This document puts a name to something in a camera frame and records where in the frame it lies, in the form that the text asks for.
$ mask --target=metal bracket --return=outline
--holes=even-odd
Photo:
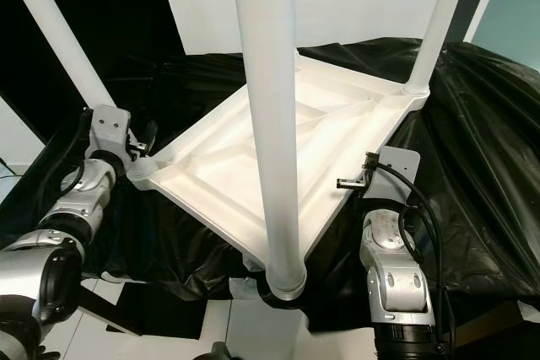
[[[133,157],[128,152],[128,135],[131,115],[116,107],[98,105],[92,115],[90,128],[90,146],[86,150],[86,158],[94,151],[104,150],[114,153],[127,170],[138,156]]]
[[[365,190],[366,186],[365,180],[337,179],[336,183],[338,189]]]
[[[379,155],[379,162],[391,166],[411,183],[414,183],[420,164],[420,154],[408,149],[384,147]],[[409,188],[399,179],[377,169],[363,198],[386,198],[405,204],[410,192]]]

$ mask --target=black cable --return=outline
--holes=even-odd
[[[439,342],[443,342],[443,335],[442,335],[442,304],[443,304],[443,288],[445,286],[445,276],[443,273],[443,261],[444,261],[444,247],[442,244],[442,237],[440,235],[440,227],[439,223],[437,223],[437,219],[435,216],[435,213],[433,212],[433,209],[428,203],[428,200],[425,198],[424,194],[420,189],[414,185],[409,179],[407,179],[404,175],[399,173],[397,170],[391,168],[390,166],[387,166],[385,164],[382,164],[381,162],[373,163],[371,166],[375,166],[378,169],[384,170],[385,172],[395,176],[398,178],[404,185],[406,185],[411,191],[420,199],[422,202],[422,205],[424,206],[425,210],[428,212],[429,219],[431,223],[433,224],[433,230],[435,235],[436,243],[436,249],[438,251],[438,260],[437,257],[435,257],[437,261],[437,310],[436,310],[436,335],[439,340]],[[450,305],[447,305],[447,310],[449,315],[449,318],[453,318],[453,313],[451,312]]]
[[[431,241],[431,244],[433,245],[433,249],[435,252],[435,260],[436,261],[439,260],[439,250],[437,249],[439,240],[437,240],[437,237],[435,236],[435,231],[433,230],[433,227],[431,223],[429,222],[428,218],[422,211],[419,210],[418,207],[405,206],[399,213],[399,217],[397,219],[399,225],[401,226],[401,223],[402,223],[403,229],[405,229],[405,215],[408,212],[415,212],[420,217],[420,221],[422,221],[422,223],[424,224],[424,227],[426,231],[428,232],[429,240]]]
[[[43,176],[43,180],[40,182],[40,186],[37,190],[37,201],[35,204],[35,211],[34,211],[34,222],[39,223],[41,220],[41,209],[43,207],[43,194],[44,194],[44,188],[45,185],[48,183],[51,176],[56,172],[60,164],[63,163],[64,159],[69,155],[69,153],[72,151],[73,147],[75,146],[75,143],[83,133],[88,131],[89,123],[92,120],[92,113],[93,111],[90,109],[86,109],[83,111],[83,113],[80,115],[78,120],[78,127],[77,131],[73,135],[71,141],[69,142],[67,148],[63,151],[62,155],[56,160],[55,164],[51,165],[51,167],[47,170],[45,175]]]
[[[413,259],[415,261],[417,261],[418,263],[422,263],[423,259],[422,259],[422,256],[421,256],[420,252],[418,252],[418,250],[414,249],[411,246],[411,243],[408,240],[407,234],[405,234],[405,220],[404,220],[404,217],[405,217],[405,213],[410,208],[411,207],[405,207],[399,213],[399,217],[397,218],[397,223],[398,223],[397,228],[399,229],[399,235],[402,237],[402,241],[405,244],[405,247],[407,248],[408,253],[413,257]]]
[[[454,313],[450,304],[450,296],[448,295],[448,287],[446,286],[444,287],[444,295],[446,308],[448,310],[448,325],[450,327],[450,339],[448,343],[450,346],[451,358],[454,358],[454,351],[456,350],[456,319],[454,318]]]
[[[73,181],[68,187],[60,191],[60,197],[65,196],[69,191],[73,190],[73,188],[77,185],[77,183],[83,178],[83,173],[84,173],[84,160],[81,160],[81,163],[78,165],[78,172],[77,172],[77,175],[75,176],[75,179],[73,179]]]
[[[8,175],[8,176],[2,176],[2,177],[0,177],[0,180],[1,180],[1,179],[7,179],[8,177],[22,177],[22,175]]]

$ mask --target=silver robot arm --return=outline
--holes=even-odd
[[[364,199],[387,201],[393,207],[367,212],[360,246],[378,358],[429,359],[448,354],[436,334],[426,277],[410,252],[415,253],[413,238],[406,230],[400,231],[400,214],[394,211],[396,206],[405,207],[410,189],[395,176],[376,169],[381,162],[412,184],[419,160],[416,152],[384,147],[380,155],[368,153],[365,168],[369,179],[337,180],[337,188],[359,190]]]
[[[57,322],[78,307],[85,251],[100,228],[118,176],[146,145],[134,142],[127,111],[92,113],[90,146],[62,196],[36,228],[0,251],[0,360],[33,360]]]

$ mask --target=black tarp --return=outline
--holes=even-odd
[[[300,53],[404,83],[418,48],[417,40],[379,39]],[[105,82],[117,104],[132,112],[136,134],[149,119],[158,122],[157,150],[235,92],[245,75],[241,56],[170,56],[161,63],[129,57]],[[445,279],[459,303],[458,318],[470,312],[461,307],[540,297],[540,75],[455,43],[445,45],[430,88],[426,106],[408,115],[389,145],[421,154],[416,185],[443,228]],[[50,150],[40,161],[51,162],[47,154],[58,148]],[[32,227],[24,213],[45,169],[38,161],[0,206],[0,246]],[[53,198],[50,193],[48,201]],[[312,330],[368,325],[359,242],[370,204],[349,199],[306,263],[300,300],[278,302],[264,276],[252,275],[260,294],[273,306],[302,308]],[[431,248],[422,234],[417,239],[432,281]],[[238,251],[157,192],[137,191],[126,180],[114,190],[84,270],[156,282],[183,299],[228,298],[229,277],[248,275]]]

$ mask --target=white floor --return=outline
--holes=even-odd
[[[83,284],[114,304],[122,290],[122,284],[104,281]],[[215,341],[226,341],[231,354],[244,360],[376,359],[372,329],[313,336],[299,310],[273,309],[261,300],[209,301],[202,327],[198,341],[134,337],[107,332],[103,322],[77,311],[56,325],[43,344],[66,360],[192,360],[210,352]]]

